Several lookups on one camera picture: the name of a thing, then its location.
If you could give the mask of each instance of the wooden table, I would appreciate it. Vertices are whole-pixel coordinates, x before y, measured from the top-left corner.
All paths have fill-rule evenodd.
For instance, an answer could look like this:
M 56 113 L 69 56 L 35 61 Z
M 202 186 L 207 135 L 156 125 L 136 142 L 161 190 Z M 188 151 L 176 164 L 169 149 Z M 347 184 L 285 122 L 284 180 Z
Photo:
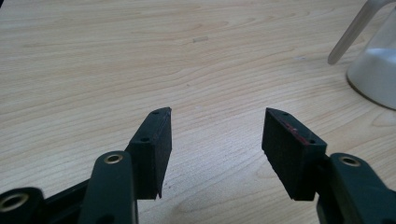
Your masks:
M 0 9 L 0 190 L 46 197 L 173 108 L 163 198 L 141 223 L 318 223 L 261 150 L 265 107 L 368 161 L 396 189 L 396 112 L 346 82 L 381 10 L 336 65 L 363 0 L 6 0 Z

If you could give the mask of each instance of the white plastic container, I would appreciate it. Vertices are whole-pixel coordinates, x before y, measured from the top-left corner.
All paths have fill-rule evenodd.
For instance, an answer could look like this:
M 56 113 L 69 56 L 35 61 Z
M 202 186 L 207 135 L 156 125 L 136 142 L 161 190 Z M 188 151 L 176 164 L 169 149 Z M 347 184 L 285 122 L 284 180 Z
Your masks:
M 384 5 L 393 1 L 369 0 L 349 25 L 329 56 L 336 63 Z M 372 101 L 396 109 L 396 8 L 346 72 L 355 90 Z

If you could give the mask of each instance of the black plastic part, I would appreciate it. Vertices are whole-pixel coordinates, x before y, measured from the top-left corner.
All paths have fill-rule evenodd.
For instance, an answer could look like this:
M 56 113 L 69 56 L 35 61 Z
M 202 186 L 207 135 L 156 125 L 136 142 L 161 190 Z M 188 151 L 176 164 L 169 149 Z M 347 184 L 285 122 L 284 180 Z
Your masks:
M 79 224 L 138 223 L 131 170 L 131 158 L 124 151 L 107 152 L 96 160 Z
M 326 146 L 293 115 L 266 109 L 262 149 L 293 200 L 314 199 L 313 167 L 326 157 Z
M 125 151 L 134 166 L 137 199 L 162 197 L 163 179 L 172 151 L 171 108 L 148 114 Z
M 40 189 L 12 189 L 0 195 L 0 224 L 36 224 L 47 221 Z
M 77 223 L 88 183 L 83 181 L 46 199 L 50 224 Z
M 396 198 L 370 165 L 351 155 L 331 155 L 329 180 L 346 223 L 396 223 Z

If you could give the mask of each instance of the small hole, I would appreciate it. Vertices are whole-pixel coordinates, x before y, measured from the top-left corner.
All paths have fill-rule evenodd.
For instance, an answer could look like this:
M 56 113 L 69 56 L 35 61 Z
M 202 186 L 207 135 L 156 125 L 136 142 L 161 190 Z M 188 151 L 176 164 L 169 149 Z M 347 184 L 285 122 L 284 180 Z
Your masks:
M 115 218 L 113 215 L 107 214 L 102 217 L 99 217 L 96 220 L 96 224 L 111 224 L 111 223 L 114 223 L 114 220 L 115 220 Z
M 105 163 L 107 164 L 113 164 L 113 163 L 117 163 L 119 161 L 122 160 L 122 156 L 121 155 L 110 155 L 108 157 L 105 158 Z
M 340 161 L 345 165 L 361 166 L 361 163 L 350 157 L 340 157 Z
M 28 199 L 29 195 L 26 193 L 16 193 L 10 195 L 0 202 L 0 212 L 12 211 L 26 203 Z

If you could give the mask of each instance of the kettle handle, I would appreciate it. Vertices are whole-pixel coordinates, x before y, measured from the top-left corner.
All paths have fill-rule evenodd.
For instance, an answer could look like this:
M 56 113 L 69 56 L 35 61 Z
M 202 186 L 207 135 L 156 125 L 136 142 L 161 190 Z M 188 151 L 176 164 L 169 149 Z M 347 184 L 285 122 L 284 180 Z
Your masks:
M 335 45 L 327 62 L 329 64 L 337 63 L 359 36 L 364 27 L 366 27 L 369 21 L 373 18 L 375 13 L 381 9 L 381 7 L 393 2 L 396 2 L 396 0 L 368 0 L 352 23 L 350 23 L 341 39 Z

